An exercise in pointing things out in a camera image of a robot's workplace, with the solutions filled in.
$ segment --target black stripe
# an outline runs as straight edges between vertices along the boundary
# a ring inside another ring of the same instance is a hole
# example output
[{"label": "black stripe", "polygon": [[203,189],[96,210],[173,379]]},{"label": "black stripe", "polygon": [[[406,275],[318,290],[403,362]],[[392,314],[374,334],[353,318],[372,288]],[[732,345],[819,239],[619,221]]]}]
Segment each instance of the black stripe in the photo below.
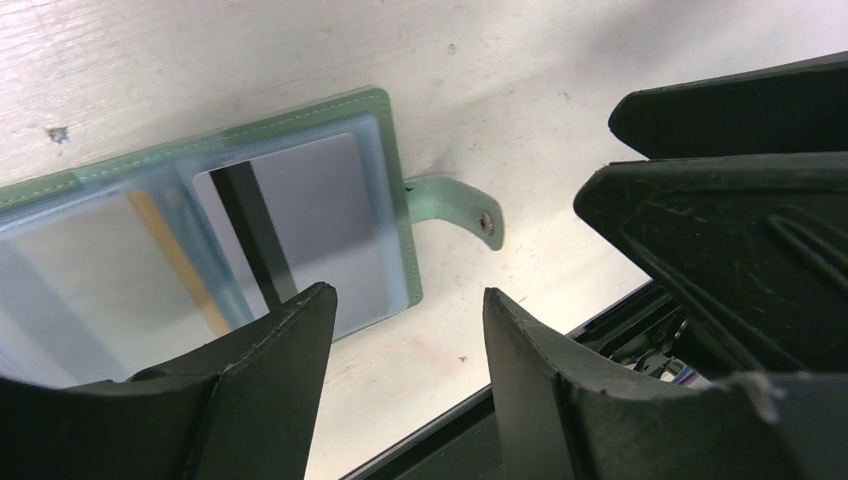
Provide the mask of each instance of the black stripe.
[{"label": "black stripe", "polygon": [[265,303],[274,310],[297,294],[250,162],[209,172]]}]

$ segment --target black plastic part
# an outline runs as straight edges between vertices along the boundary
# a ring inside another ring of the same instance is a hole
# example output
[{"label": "black plastic part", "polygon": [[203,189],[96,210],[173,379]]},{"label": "black plastic part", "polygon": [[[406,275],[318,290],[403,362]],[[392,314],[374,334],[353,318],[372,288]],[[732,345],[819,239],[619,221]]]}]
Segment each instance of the black plastic part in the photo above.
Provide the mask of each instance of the black plastic part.
[{"label": "black plastic part", "polygon": [[609,126],[648,158],[848,150],[848,53],[631,93]]},{"label": "black plastic part", "polygon": [[[619,300],[569,334],[590,350],[632,355],[657,350],[666,338],[651,332],[676,325],[680,306],[654,282]],[[645,339],[658,343],[644,343]],[[629,348],[639,344],[639,349]],[[503,479],[491,386],[472,395],[345,477],[383,479]]]},{"label": "black plastic part", "polygon": [[846,165],[843,153],[613,164],[574,208],[732,370],[845,371]]},{"label": "black plastic part", "polygon": [[124,383],[0,378],[0,478],[302,478],[335,309],[315,285]]},{"label": "black plastic part", "polygon": [[[780,421],[780,398],[809,391],[797,377],[777,387],[754,373],[692,390],[600,357],[498,290],[487,291],[483,317],[507,478],[809,478]],[[834,398],[848,400],[845,378],[836,382]],[[799,418],[820,408],[799,407]]]}]

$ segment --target white surface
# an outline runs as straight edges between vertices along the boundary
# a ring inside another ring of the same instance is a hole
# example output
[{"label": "white surface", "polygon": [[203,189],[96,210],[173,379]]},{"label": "white surface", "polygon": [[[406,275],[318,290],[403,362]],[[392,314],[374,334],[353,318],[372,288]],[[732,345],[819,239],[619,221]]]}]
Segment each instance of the white surface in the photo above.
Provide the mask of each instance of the white surface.
[{"label": "white surface", "polygon": [[[568,331],[644,276],[573,214],[626,93],[848,49],[848,4],[563,0],[43,0],[0,6],[3,183],[363,85],[393,99],[407,176],[498,198],[493,254],[415,227],[425,300],[333,346],[308,468],[331,479],[487,381],[485,286]],[[67,126],[70,143],[44,128]]]}]

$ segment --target scratch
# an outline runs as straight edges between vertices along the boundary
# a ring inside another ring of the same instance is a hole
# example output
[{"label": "scratch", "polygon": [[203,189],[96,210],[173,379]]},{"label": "scratch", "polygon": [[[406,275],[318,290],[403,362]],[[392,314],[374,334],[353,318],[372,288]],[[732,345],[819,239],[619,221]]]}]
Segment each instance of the scratch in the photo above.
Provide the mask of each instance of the scratch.
[{"label": "scratch", "polygon": [[754,283],[758,287],[760,287],[760,289],[762,289],[763,291],[765,291],[769,295],[777,295],[777,293],[774,290],[772,290],[766,282],[760,280],[760,277],[751,273],[747,268],[742,267],[742,271],[745,272],[745,274],[748,275],[751,278],[751,280],[753,280]]}]

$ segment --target mint green wallet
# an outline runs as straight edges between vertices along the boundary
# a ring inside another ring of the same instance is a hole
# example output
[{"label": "mint green wallet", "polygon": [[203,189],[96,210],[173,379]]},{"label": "mint green wallet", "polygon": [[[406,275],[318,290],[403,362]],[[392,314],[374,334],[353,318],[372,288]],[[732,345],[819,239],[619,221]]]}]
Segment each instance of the mint green wallet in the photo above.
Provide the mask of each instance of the mint green wallet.
[{"label": "mint green wallet", "polygon": [[319,280],[341,338],[422,300],[411,225],[432,219],[503,245],[493,198],[404,180],[376,88],[5,187],[0,374],[122,379]]}]

